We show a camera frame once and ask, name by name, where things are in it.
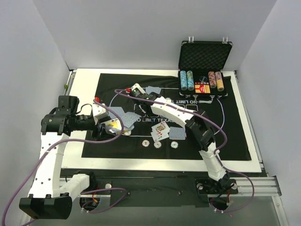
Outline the red white chip stack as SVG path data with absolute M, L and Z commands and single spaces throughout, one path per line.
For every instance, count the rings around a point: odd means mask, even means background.
M 148 140 L 143 140 L 142 145 L 144 147 L 148 147 L 150 145 L 150 142 Z

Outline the blue chip row right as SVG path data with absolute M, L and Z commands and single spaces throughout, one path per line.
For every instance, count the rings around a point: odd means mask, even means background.
M 186 72 L 187 76 L 187 86 L 189 91 L 194 90 L 194 79 L 193 79 L 193 72 L 192 71 L 187 71 Z

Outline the blue chip row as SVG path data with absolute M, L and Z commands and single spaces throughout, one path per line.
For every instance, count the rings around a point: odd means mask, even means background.
M 180 71 L 180 86 L 183 91 L 188 89 L 187 74 L 185 71 Z
M 187 71 L 186 72 L 187 76 L 187 86 L 189 91 L 194 90 L 194 79 L 193 79 L 193 72 L 192 71 Z

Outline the red orange card deck box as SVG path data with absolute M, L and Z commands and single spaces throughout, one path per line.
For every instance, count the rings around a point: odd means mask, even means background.
M 201 94 L 210 94 L 210 86 L 204 84 L 195 85 L 195 92 Z

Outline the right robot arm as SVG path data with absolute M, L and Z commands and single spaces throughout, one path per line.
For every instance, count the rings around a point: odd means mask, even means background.
M 220 148 L 225 146 L 227 138 L 224 138 L 222 145 L 216 146 L 213 127 L 224 136 L 225 133 L 208 119 L 205 111 L 197 112 L 180 107 L 154 92 L 147 94 L 138 83 L 127 88 L 126 92 L 144 113 L 163 116 L 184 128 L 187 139 L 200 149 L 199 153 L 207 168 L 211 189 L 216 193 L 230 189 L 232 185 L 230 176 L 219 157 Z

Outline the black poker chip case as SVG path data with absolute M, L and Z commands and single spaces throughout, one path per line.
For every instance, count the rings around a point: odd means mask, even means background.
M 187 40 L 181 42 L 181 49 L 178 62 L 178 84 L 179 95 L 184 98 L 193 98 L 196 101 L 209 97 L 225 97 L 228 92 L 225 88 L 223 69 L 232 50 L 233 43 L 228 41 L 228 38 L 223 38 L 222 41 L 197 41 L 193 36 L 189 36 Z M 210 88 L 210 94 L 196 93 L 195 89 L 183 91 L 180 86 L 180 71 L 192 71 L 194 86 L 195 85 L 210 85 L 208 72 L 221 72 L 224 84 L 224 91 L 218 91 L 217 87 Z M 201 82 L 200 76 L 206 76 L 207 82 Z

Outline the blue chip row left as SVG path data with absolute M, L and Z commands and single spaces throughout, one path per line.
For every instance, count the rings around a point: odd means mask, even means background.
M 183 91 L 188 89 L 187 74 L 185 71 L 180 71 L 180 86 Z

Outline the blue white chip stack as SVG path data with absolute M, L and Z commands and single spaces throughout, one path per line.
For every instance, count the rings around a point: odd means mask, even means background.
M 171 142 L 171 147 L 174 149 L 178 148 L 178 143 L 175 141 Z

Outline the red chip row in case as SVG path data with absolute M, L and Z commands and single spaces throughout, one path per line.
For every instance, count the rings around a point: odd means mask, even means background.
M 210 88 L 212 88 L 212 89 L 216 88 L 217 85 L 216 85 L 216 79 L 215 79 L 215 72 L 209 71 L 208 78 L 209 78 Z

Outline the clear round button in case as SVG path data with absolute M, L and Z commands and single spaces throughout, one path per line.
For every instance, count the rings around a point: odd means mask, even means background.
M 200 76 L 199 80 L 201 82 L 207 82 L 207 77 L 206 76 Z

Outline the tan chip row in case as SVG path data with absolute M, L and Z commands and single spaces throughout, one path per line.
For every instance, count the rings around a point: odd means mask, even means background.
M 222 73 L 215 72 L 215 80 L 216 80 L 216 87 L 218 91 L 224 91 L 224 84 L 222 80 Z

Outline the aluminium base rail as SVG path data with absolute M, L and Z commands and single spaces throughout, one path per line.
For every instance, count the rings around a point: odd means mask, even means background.
M 67 181 L 60 178 L 35 178 L 28 192 L 29 198 L 57 198 L 67 194 L 71 198 L 76 195 L 92 193 L 108 193 L 112 190 L 126 189 L 128 191 L 158 191 L 161 189 L 176 189 L 180 193 L 190 189 L 200 196 L 213 197 L 227 194 L 254 195 L 254 196 L 280 196 L 280 188 L 276 178 L 231 178 L 224 188 L 208 178 L 113 178 L 110 187 L 101 185 L 94 176 L 75 174 Z

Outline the blue playing card deck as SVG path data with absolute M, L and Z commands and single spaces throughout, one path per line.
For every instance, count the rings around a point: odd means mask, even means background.
M 111 135 L 118 135 L 121 132 L 121 123 L 119 119 L 110 119 L 108 121 L 104 121 L 101 123 L 101 125 L 104 124 L 104 128 L 106 133 L 111 134 Z

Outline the black poker table mat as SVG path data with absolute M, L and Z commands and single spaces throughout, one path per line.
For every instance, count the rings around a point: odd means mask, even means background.
M 251 156 L 247 146 L 244 130 L 240 121 L 238 107 L 230 78 L 225 78 L 226 97 L 214 100 L 211 104 L 198 104 L 192 99 L 186 99 L 179 95 L 178 79 L 167 76 L 156 78 L 149 76 L 143 78 L 140 75 L 126 74 L 101 74 L 96 88 L 95 96 L 99 97 L 106 105 L 120 106 L 124 112 L 142 114 L 137 110 L 132 99 L 115 94 L 116 89 L 129 88 L 135 83 L 141 87 L 160 87 L 161 95 L 171 98 L 175 104 L 191 110 L 206 111 L 209 119 L 219 126 L 223 126 L 226 133 L 227 144 L 220 151 L 220 158 L 228 161 L 249 161 Z M 82 157 L 85 158 L 128 158 L 128 159 L 183 159 L 201 160 L 199 147 L 188 139 L 178 140 L 178 148 L 171 147 L 171 139 L 166 138 L 158 149 L 154 147 L 151 135 L 151 127 L 163 121 L 161 117 L 148 117 L 143 115 L 135 124 L 132 136 L 122 136 L 119 139 L 106 144 L 84 144 Z M 144 147 L 143 140 L 148 140 L 150 145 Z

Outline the grey white single chip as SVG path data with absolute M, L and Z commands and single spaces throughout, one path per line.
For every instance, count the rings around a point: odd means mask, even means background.
M 130 136 L 130 135 L 131 135 L 131 131 L 128 130 L 128 131 L 124 132 L 123 135 L 124 135 L 124 136 Z

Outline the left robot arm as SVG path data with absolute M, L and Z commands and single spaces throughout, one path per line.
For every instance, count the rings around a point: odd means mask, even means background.
M 72 203 L 81 192 L 96 190 L 95 175 L 77 172 L 60 186 L 63 154 L 74 131 L 99 135 L 99 125 L 109 116 L 108 108 L 95 99 L 90 115 L 80 114 L 79 98 L 59 96 L 58 106 L 41 121 L 41 150 L 36 175 L 28 196 L 21 198 L 19 208 L 32 219 L 67 219 Z

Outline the grey white chip stack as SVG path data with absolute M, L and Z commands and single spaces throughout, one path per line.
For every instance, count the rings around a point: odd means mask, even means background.
M 160 141 L 157 141 L 157 142 L 154 143 L 154 147 L 156 149 L 160 148 L 161 146 L 162 146 L 162 143 Z

